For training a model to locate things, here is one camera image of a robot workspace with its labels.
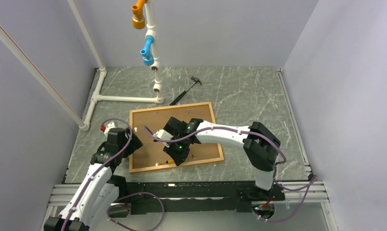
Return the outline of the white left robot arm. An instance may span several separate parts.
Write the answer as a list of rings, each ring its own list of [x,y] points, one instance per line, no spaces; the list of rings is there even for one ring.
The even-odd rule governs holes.
[[[46,219],[45,231],[92,231],[111,203],[128,194],[125,177],[114,174],[143,143],[130,128],[106,128],[106,141],[92,155],[87,174],[65,208]]]

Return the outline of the orange picture frame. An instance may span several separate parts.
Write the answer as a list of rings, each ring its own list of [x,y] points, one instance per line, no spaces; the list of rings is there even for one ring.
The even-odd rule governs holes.
[[[172,116],[185,122],[189,122],[192,118],[216,122],[211,102],[131,110],[130,125],[143,142],[143,146],[129,157],[130,173],[176,167],[175,164],[155,166],[155,163],[163,163],[171,160],[171,157],[163,151],[163,143],[154,142],[144,131],[144,126],[147,126],[152,132],[162,129]],[[180,165],[181,167],[224,161],[223,151],[219,144],[193,144],[189,148],[188,158]]]

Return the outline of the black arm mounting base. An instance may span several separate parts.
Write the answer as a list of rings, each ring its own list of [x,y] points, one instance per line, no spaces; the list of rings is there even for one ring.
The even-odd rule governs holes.
[[[153,212],[236,211],[285,200],[283,190],[256,187],[254,181],[129,182],[114,201],[132,215]]]

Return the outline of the yellow handled screwdriver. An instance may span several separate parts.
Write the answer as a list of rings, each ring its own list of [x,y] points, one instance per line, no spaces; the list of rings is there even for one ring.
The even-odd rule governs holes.
[[[175,162],[174,162],[174,160],[167,160],[167,161],[165,161],[165,162],[163,162],[163,163],[157,163],[157,166],[159,166],[159,165],[167,165],[167,164],[174,164]]]

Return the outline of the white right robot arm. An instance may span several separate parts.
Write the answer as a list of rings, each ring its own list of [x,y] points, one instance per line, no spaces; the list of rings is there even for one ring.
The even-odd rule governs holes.
[[[192,144],[216,143],[240,148],[256,169],[256,197],[265,200],[273,193],[274,167],[281,142],[260,122],[234,127],[198,118],[185,122],[171,117],[154,136],[164,141],[164,152],[177,166],[185,162]]]

